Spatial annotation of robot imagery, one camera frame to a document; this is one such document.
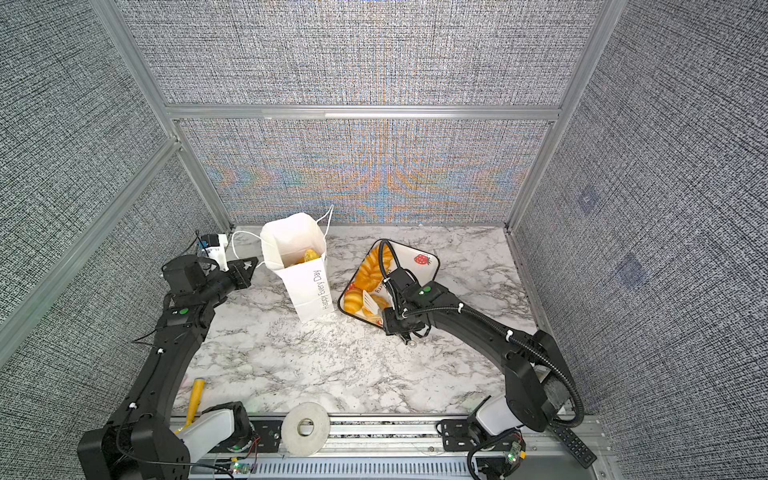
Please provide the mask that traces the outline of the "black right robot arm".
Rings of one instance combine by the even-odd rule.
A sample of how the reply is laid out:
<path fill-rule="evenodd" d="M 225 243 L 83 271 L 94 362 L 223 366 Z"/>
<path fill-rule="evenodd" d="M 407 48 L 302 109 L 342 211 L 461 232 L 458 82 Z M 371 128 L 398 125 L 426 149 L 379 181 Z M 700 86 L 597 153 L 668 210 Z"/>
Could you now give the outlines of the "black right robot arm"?
<path fill-rule="evenodd" d="M 407 269 L 384 277 L 393 300 L 384 310 L 388 335 L 409 340 L 431 329 L 443 330 L 486 357 L 504 376 L 505 405 L 525 427 L 543 432 L 549 426 L 575 428 L 585 416 L 576 382 L 552 335 L 508 327 L 469 306 L 447 287 L 418 282 Z"/>

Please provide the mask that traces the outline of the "white slotted bread tongs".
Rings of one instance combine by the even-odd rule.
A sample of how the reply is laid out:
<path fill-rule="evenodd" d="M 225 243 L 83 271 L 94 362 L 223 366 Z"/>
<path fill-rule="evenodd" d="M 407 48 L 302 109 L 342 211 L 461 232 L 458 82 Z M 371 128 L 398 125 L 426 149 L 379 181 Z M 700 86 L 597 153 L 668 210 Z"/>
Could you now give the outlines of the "white slotted bread tongs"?
<path fill-rule="evenodd" d="M 378 305 L 371 298 L 372 294 L 367 291 L 363 291 L 362 294 L 363 294 L 363 301 L 364 301 L 364 306 L 362 308 L 362 311 L 365 317 L 368 320 L 379 318 L 381 316 L 382 311 L 379 310 Z"/>

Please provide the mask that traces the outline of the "fake croissant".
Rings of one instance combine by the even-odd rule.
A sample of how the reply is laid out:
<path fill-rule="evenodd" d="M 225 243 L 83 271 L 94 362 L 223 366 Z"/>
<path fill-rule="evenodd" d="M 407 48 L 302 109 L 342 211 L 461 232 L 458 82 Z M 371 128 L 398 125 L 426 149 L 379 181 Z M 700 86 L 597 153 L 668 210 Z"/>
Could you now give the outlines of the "fake croissant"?
<path fill-rule="evenodd" d="M 309 249 L 306 249 L 302 254 L 301 258 L 296 261 L 296 265 L 312 262 L 320 258 L 321 258 L 321 255 L 317 251 L 315 251 L 312 248 L 309 248 Z"/>
<path fill-rule="evenodd" d="M 356 287 L 348 289 L 343 296 L 343 310 L 349 314 L 356 314 L 363 306 L 362 290 Z"/>

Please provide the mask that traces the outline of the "white paper gift bag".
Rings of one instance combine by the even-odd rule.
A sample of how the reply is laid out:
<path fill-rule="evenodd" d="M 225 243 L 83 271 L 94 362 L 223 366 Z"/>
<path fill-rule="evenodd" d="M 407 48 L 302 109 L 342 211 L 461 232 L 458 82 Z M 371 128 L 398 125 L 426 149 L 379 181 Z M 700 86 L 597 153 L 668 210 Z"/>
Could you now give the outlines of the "white paper gift bag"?
<path fill-rule="evenodd" d="M 258 234 L 250 234 L 260 242 L 262 264 L 282 280 L 302 321 L 334 310 L 327 279 L 327 234 L 333 213 L 333 207 L 319 218 L 296 213 L 265 224 Z M 321 258 L 296 265 L 309 248 Z"/>

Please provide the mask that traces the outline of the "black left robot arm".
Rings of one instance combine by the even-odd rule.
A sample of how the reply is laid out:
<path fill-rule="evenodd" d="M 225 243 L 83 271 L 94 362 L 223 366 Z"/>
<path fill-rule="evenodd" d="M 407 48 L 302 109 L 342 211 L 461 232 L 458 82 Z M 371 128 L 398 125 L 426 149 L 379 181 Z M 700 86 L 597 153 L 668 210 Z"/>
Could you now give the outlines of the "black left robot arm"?
<path fill-rule="evenodd" d="M 77 455 L 88 479 L 186 479 L 197 467 L 191 449 L 170 427 L 173 403 L 215 310 L 250 287 L 255 257 L 218 262 L 195 255 L 168 261 L 169 285 L 145 363 L 106 424 L 83 434 Z"/>

